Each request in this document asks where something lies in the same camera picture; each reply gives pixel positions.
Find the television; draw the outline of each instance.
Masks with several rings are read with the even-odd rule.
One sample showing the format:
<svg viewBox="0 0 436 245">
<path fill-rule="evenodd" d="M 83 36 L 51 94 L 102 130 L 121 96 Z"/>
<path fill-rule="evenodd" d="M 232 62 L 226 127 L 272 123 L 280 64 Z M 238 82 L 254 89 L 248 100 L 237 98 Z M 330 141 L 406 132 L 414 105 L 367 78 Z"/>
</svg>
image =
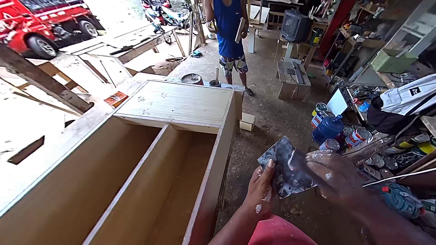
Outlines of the television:
<svg viewBox="0 0 436 245">
<path fill-rule="evenodd" d="M 309 17 L 296 10 L 286 10 L 280 35 L 288 42 L 304 42 L 310 30 L 310 26 Z"/>
</svg>

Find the water bottle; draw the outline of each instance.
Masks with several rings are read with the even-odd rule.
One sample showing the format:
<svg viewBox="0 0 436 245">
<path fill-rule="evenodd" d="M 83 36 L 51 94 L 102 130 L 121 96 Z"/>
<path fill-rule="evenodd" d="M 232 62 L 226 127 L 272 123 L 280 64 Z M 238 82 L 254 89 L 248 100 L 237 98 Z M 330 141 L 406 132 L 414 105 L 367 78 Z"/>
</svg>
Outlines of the water bottle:
<svg viewBox="0 0 436 245">
<path fill-rule="evenodd" d="M 322 144 L 326 139 L 333 139 L 337 134 L 344 130 L 342 116 L 326 116 L 312 132 L 312 138 L 318 144 Z"/>
</svg>

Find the fingernail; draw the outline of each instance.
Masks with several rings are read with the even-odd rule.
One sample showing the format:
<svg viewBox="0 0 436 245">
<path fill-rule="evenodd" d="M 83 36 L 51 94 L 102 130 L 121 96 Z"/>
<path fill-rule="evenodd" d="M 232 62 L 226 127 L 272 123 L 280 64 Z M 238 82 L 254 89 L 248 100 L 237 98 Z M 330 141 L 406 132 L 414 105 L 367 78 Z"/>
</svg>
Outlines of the fingernail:
<svg viewBox="0 0 436 245">
<path fill-rule="evenodd" d="M 272 159 L 268 160 L 268 167 L 274 167 L 274 161 Z"/>
</svg>

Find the hand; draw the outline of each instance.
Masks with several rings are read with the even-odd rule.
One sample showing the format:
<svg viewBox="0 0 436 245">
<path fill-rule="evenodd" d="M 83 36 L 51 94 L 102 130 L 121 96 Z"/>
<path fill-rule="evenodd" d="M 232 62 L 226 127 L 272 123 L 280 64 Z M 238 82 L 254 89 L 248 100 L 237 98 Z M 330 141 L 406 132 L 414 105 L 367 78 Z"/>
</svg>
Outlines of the hand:
<svg viewBox="0 0 436 245">
<path fill-rule="evenodd" d="M 210 33 L 218 33 L 218 27 L 215 25 L 215 21 L 206 22 L 206 26 Z"/>
<path fill-rule="evenodd" d="M 259 216 L 259 220 L 267 218 L 271 214 L 271 178 L 273 177 L 275 164 L 272 159 L 268 161 L 265 170 L 257 167 L 248 185 L 248 193 L 242 206 Z"/>
<path fill-rule="evenodd" d="M 320 186 L 321 192 L 336 204 L 356 208 L 370 192 L 362 185 L 368 180 L 352 162 L 331 150 L 318 150 L 306 155 L 308 167 L 336 190 L 335 193 Z"/>
<path fill-rule="evenodd" d="M 242 29 L 241 38 L 244 39 L 248 34 L 248 21 L 245 22 L 244 28 Z"/>
</svg>

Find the patterned shorts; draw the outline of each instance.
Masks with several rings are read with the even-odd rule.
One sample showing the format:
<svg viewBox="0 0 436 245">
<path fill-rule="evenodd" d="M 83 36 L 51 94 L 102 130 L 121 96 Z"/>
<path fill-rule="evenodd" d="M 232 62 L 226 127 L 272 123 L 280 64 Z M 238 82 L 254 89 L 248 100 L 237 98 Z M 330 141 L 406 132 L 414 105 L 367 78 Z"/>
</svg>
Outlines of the patterned shorts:
<svg viewBox="0 0 436 245">
<path fill-rule="evenodd" d="M 245 55 L 243 54 L 241 57 L 237 58 L 226 58 L 219 56 L 219 64 L 221 65 L 221 69 L 224 71 L 224 76 L 228 77 L 232 73 L 233 67 L 235 67 L 238 73 L 247 73 L 248 67 L 245 61 Z"/>
</svg>

